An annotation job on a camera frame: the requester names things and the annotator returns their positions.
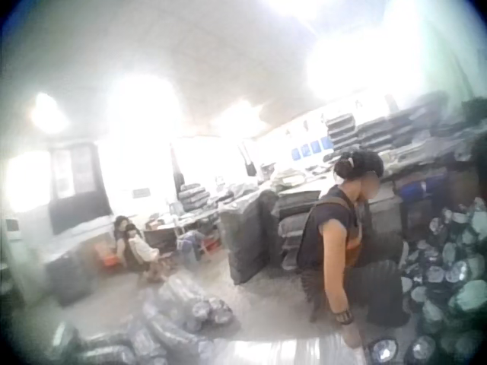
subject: stacked packages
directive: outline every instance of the stacked packages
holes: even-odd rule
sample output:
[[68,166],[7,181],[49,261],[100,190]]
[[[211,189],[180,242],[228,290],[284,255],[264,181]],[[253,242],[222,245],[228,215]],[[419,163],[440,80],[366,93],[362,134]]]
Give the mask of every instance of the stacked packages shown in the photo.
[[211,363],[213,342],[197,332],[203,325],[224,325],[233,319],[230,307],[207,294],[188,273],[172,276],[157,294],[145,293],[142,314],[119,331],[81,338],[62,323],[54,334],[52,363],[79,365],[167,365]]
[[181,186],[178,198],[186,213],[203,208],[210,198],[210,193],[199,184]]
[[421,313],[422,335],[411,345],[406,363],[468,363],[475,354],[487,324],[486,252],[482,199],[469,208],[444,209],[433,219],[429,238],[417,243],[403,273],[412,281],[410,307]]

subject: black cloth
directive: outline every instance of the black cloth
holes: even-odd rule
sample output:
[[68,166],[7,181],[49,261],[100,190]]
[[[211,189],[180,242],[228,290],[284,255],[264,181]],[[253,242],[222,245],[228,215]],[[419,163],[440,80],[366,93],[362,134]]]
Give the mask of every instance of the black cloth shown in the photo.
[[[74,153],[79,146],[70,148]],[[60,234],[69,228],[92,221],[99,217],[105,217],[112,214],[110,204],[108,202],[107,193],[103,185],[103,178],[101,176],[100,159],[98,158],[98,151],[94,144],[88,145],[90,151],[90,159],[92,166],[92,173],[94,179],[95,189],[89,192],[80,192],[67,198],[58,198],[58,187],[56,186],[56,179],[53,169],[53,199],[49,202],[49,217],[53,227],[54,234]],[[79,185],[77,179],[77,171],[73,167],[73,179],[75,188]]]
[[323,266],[323,239],[320,232],[323,224],[336,219],[347,230],[350,227],[358,226],[358,216],[355,207],[349,197],[338,186],[332,187],[325,196],[343,199],[349,205],[349,209],[338,204],[318,204],[311,209],[298,250],[297,264],[301,269]]
[[[142,237],[140,230],[138,229],[137,234]],[[118,240],[123,240],[123,242],[125,243],[123,257],[125,258],[127,268],[130,271],[147,271],[149,269],[149,264],[147,262],[143,262],[142,264],[138,262],[137,258],[134,255],[134,252],[130,248],[129,241],[126,239],[125,234],[123,232],[120,232],[119,230],[115,230],[113,231],[113,235],[115,236],[115,242],[118,242]]]
[[[399,236],[373,233],[363,240],[355,266],[345,269],[343,287],[349,303],[367,305],[371,322],[380,322],[384,313],[392,316],[402,312],[403,289],[397,266],[402,251],[403,241]],[[301,271],[301,284],[316,312],[325,298],[323,268]]]

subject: woman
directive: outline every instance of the woman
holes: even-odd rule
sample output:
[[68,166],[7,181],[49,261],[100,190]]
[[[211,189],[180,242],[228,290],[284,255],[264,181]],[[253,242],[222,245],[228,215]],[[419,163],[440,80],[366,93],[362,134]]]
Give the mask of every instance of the woman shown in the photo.
[[398,236],[363,235],[357,208],[379,189],[384,163],[373,151],[343,154],[335,173],[344,179],[311,210],[298,252],[298,267],[316,319],[323,299],[342,324],[343,338],[352,348],[361,344],[350,312],[351,303],[368,305],[368,321],[398,327],[409,315],[397,264],[403,251]]
[[116,255],[125,268],[132,271],[141,271],[144,270],[143,261],[133,252],[132,247],[126,240],[125,231],[129,223],[129,219],[122,215],[115,219],[113,235],[115,236],[116,242]]

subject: white wall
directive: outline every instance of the white wall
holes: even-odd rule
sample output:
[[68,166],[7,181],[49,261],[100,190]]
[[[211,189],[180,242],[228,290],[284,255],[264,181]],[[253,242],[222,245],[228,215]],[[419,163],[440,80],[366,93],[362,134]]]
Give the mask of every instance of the white wall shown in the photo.
[[186,184],[200,183],[214,192],[215,177],[226,183],[241,183],[247,176],[239,141],[220,137],[179,138],[175,151]]

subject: black t-shirt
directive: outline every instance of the black t-shirt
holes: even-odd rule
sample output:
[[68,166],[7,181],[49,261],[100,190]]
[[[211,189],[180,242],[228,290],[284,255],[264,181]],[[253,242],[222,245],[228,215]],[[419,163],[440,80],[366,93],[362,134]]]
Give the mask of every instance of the black t-shirt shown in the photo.
[[322,204],[315,206],[308,216],[304,226],[301,245],[298,251],[299,268],[319,268],[323,266],[323,238],[320,228],[332,219],[338,222],[348,230],[350,227],[358,226],[357,214],[355,207],[349,197],[338,187],[332,187],[326,197],[335,197],[343,199],[350,207],[346,209],[338,204]]

